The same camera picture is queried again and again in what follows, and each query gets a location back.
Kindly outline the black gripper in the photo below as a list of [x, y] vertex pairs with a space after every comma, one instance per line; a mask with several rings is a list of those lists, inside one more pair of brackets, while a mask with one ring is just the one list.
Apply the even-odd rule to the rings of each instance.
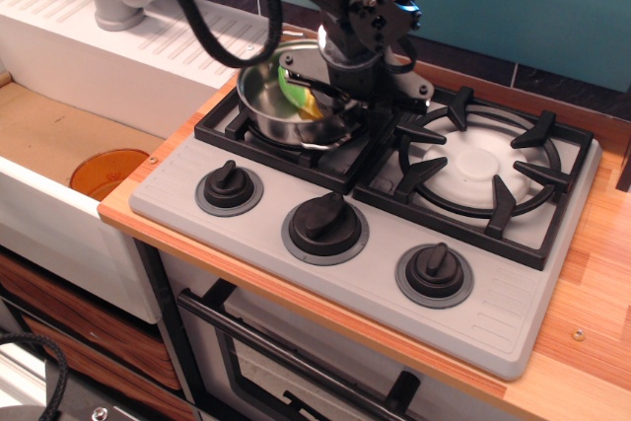
[[[426, 107], [435, 95], [434, 85], [414, 71], [415, 62], [401, 63], [388, 48], [373, 53], [365, 48], [354, 57], [345, 55], [328, 38], [314, 39], [321, 59], [314, 65], [299, 65], [287, 58], [289, 81], [315, 91], [319, 119], [340, 114], [345, 103], [399, 101]], [[363, 151], [363, 169], [370, 168], [383, 154], [401, 113], [397, 108], [378, 107], [368, 114], [369, 141]]]

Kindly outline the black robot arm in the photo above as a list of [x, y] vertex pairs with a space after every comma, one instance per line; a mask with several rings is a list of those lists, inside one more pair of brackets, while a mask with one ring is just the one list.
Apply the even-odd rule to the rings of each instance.
[[435, 88], [414, 71], [415, 0], [310, 1], [320, 10], [317, 38], [283, 42], [239, 75], [243, 108], [260, 135], [327, 150], [351, 140], [377, 106], [426, 112]]

